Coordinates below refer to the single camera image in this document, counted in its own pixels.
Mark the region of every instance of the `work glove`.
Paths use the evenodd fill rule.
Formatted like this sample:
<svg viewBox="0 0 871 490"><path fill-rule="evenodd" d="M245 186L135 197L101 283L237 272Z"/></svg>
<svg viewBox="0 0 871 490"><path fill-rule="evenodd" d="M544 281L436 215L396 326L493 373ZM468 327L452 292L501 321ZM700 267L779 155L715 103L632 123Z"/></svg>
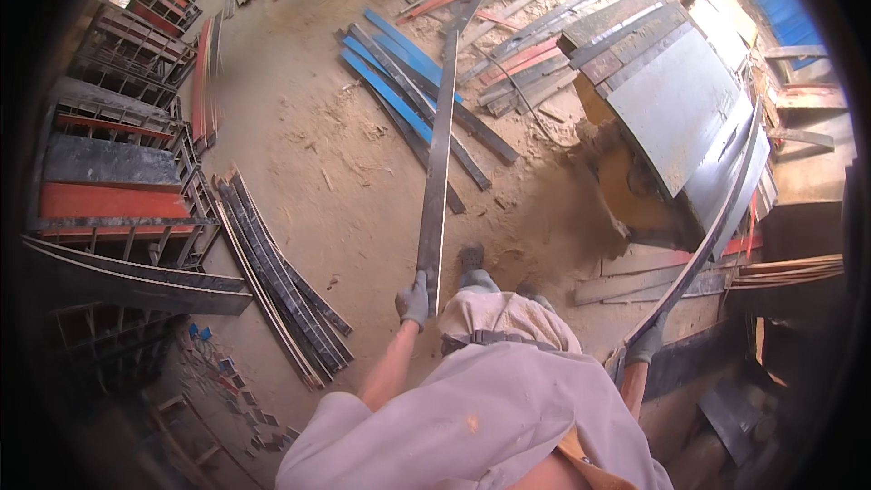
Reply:
<svg viewBox="0 0 871 490"><path fill-rule="evenodd" d="M639 337L635 344L626 351L626 360L624 362L626 367L639 361L646 362L647 365L651 363L653 354L659 352L659 349L662 348L662 330L665 328L665 321L667 319L667 312L660 314L653 327Z"/></svg>
<svg viewBox="0 0 871 490"><path fill-rule="evenodd" d="M399 321L413 320L418 322L423 331L423 323L430 317L430 296L427 295L427 273L419 270L415 283L401 289L396 294L396 312Z"/></svg>

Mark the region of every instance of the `cable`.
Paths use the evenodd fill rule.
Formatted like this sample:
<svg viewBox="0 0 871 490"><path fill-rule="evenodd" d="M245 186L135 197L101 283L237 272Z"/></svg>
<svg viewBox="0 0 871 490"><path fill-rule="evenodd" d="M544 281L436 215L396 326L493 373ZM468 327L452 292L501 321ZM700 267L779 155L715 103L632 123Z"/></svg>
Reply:
<svg viewBox="0 0 871 490"><path fill-rule="evenodd" d="M484 57L486 57L487 59L489 59L491 63L496 65L499 68L499 70L502 71L502 74L505 74L505 76L508 77L509 81L511 82L511 85L513 85L517 89L517 92L520 94L520 98L524 101L524 104L529 109L529 112L532 112L532 117L536 118L536 123L538 123L538 128L540 128L542 133L544 133L544 135L548 137L548 140L550 140L551 142L553 142L554 144L556 144L559 147L575 147L575 144L562 144L561 142L557 142L557 139L555 139L553 136L550 135L547 128L544 126L544 123L542 123L541 118L538 117L536 110L529 104L529 101L526 99L526 95L524 94L524 91L522 89L520 89L520 85L514 81L514 78L511 76L511 74L508 74L508 71L503 69L502 65L499 64L499 61L495 60L495 57L493 57L492 55L485 52L485 50L480 49L478 47L478 45L475 44L474 42L472 42L471 44L472 44L472 47L474 49L478 50L479 54L481 54Z"/></svg>

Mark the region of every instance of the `dirt floor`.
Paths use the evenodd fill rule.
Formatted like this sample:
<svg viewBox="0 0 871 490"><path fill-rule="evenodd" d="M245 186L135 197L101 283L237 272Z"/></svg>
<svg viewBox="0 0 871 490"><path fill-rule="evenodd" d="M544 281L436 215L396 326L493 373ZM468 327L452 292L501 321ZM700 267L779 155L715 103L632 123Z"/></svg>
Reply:
<svg viewBox="0 0 871 490"><path fill-rule="evenodd" d="M207 16L219 12L224 0L198 4L205 15L189 34L196 34ZM362 15L367 6L393 19L405 3L252 0L237 7L222 27L226 120L217 145L205 154L204 169L211 177L238 167L285 256L355 330L347 345L356 360L326 390L310 392L282 355L256 304L238 318L192 319L200 328L211 327L212 345L232 356L246 389L260 409L278 419L282 430L302 430L325 393L358 389L397 329L394 296L415 273L424 171L372 96L358 86L346 88L354 77L339 59L341 47L333 38L334 31L352 22L372 29ZM437 57L437 26L423 19L402 31ZM489 38L498 41L505 36L492 31ZM461 71L473 60L477 61L464 54ZM189 99L189 91L183 89L183 99ZM475 97L476 87L459 92ZM557 136L570 142L573 123L582 118L573 88L549 104L571 115L566 124L549 123ZM568 298L576 280L597 276L601 257L623 251L622 239L611 233L593 186L579 180L563 153L545 143L531 117L512 113L494 120L482 110L476 112L521 157L506 167L462 129L455 129L493 186L479 191L452 161L450 181L468 211L458 216L449 212L446 218L442 298L449 299L457 288L456 253L465 243L481 241L486 268L503 289L513 289L521 280L537 284L584 350L604 360L652 303L576 308ZM648 250L630 246L630 251ZM239 276L223 240L212 249L205 267ZM715 298L683 301L672 312L665 339L696 332L716 317ZM416 344L409 387L438 365L439 348L439 333L430 324ZM245 457L242 451L250 448L251 429L226 408L224 398L198 371L173 349L164 379L149 390L152 400L187 390L234 456L261 484L272 487L283 453L262 451L254 459ZM646 412L657 408L645 406ZM655 417L648 419L643 414L642 425L655 427Z"/></svg>

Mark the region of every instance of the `foot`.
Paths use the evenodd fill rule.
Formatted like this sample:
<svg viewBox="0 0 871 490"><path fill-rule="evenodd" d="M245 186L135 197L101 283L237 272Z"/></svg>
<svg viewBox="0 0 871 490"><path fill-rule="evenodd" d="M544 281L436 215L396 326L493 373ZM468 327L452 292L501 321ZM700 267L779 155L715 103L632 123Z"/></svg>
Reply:
<svg viewBox="0 0 871 490"><path fill-rule="evenodd" d="M460 268L463 274L470 270L484 268L484 245L474 243L473 245L463 246L460 250Z"/></svg>
<svg viewBox="0 0 871 490"><path fill-rule="evenodd" d="M538 295L538 288L526 282L525 280L517 285L517 288L514 289L517 295L527 298L530 301L535 301L533 298Z"/></svg>

